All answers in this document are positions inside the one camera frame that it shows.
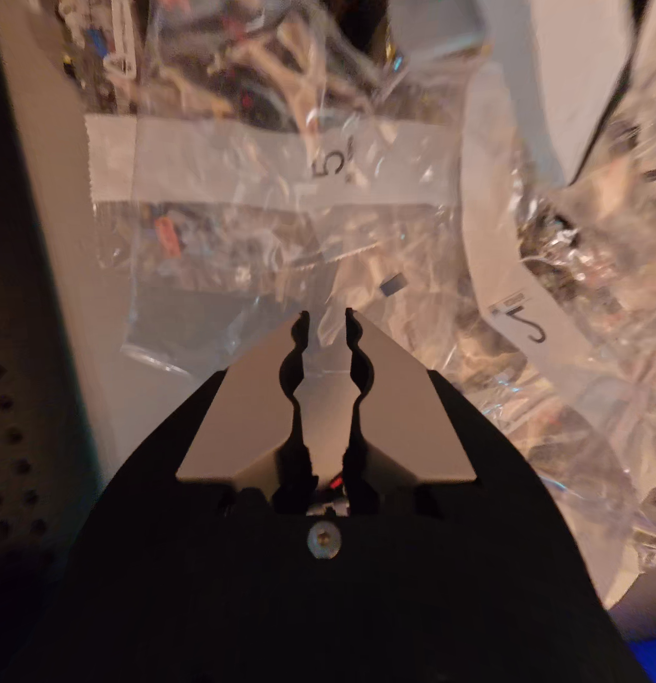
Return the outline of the clear bag tall white label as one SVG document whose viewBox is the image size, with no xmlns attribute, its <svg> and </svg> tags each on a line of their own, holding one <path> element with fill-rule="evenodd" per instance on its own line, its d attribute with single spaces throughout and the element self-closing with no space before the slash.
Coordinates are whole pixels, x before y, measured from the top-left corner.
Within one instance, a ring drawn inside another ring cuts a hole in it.
<svg viewBox="0 0 656 683">
<path fill-rule="evenodd" d="M 462 237 L 483 319 L 573 405 L 600 376 L 591 344 L 520 263 L 512 153 L 516 118 L 500 65 L 466 95 L 460 152 Z"/>
</svg>

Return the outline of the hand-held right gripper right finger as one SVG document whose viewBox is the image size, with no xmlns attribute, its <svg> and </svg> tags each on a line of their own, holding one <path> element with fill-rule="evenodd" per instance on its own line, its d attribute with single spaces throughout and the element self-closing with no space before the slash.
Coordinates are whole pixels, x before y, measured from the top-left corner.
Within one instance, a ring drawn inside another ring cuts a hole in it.
<svg viewBox="0 0 656 683">
<path fill-rule="evenodd" d="M 343 486 L 351 514 L 387 499 L 474 483 L 477 474 L 426 367 L 355 309 L 346 310 L 350 379 L 358 389 Z"/>
</svg>

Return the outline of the numbered clear plastic bag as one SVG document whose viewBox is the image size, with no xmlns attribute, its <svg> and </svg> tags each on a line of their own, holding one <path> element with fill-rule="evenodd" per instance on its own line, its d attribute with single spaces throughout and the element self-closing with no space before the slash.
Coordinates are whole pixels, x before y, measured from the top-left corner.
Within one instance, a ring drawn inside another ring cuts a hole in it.
<svg viewBox="0 0 656 683">
<path fill-rule="evenodd" d="M 355 49 L 320 1 L 59 1 L 94 202 L 453 203 L 464 64 Z"/>
</svg>

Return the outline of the black perforated board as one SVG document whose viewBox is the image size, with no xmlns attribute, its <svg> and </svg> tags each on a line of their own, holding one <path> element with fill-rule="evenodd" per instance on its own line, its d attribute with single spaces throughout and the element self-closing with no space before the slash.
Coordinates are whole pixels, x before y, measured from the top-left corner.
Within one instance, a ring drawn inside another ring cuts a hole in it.
<svg viewBox="0 0 656 683">
<path fill-rule="evenodd" d="M 0 559 L 64 562 L 97 491 L 64 353 L 0 320 Z"/>
</svg>

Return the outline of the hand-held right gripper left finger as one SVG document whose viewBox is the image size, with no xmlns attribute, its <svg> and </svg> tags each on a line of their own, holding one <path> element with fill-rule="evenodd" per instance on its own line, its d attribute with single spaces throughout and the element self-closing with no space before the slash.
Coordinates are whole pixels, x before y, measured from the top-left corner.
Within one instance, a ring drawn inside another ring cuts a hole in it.
<svg viewBox="0 0 656 683">
<path fill-rule="evenodd" d="M 255 488 L 278 512 L 306 512 L 314 471 L 295 393 L 305 378 L 309 322 L 300 312 L 226 370 L 177 470 L 180 482 Z"/>
</svg>

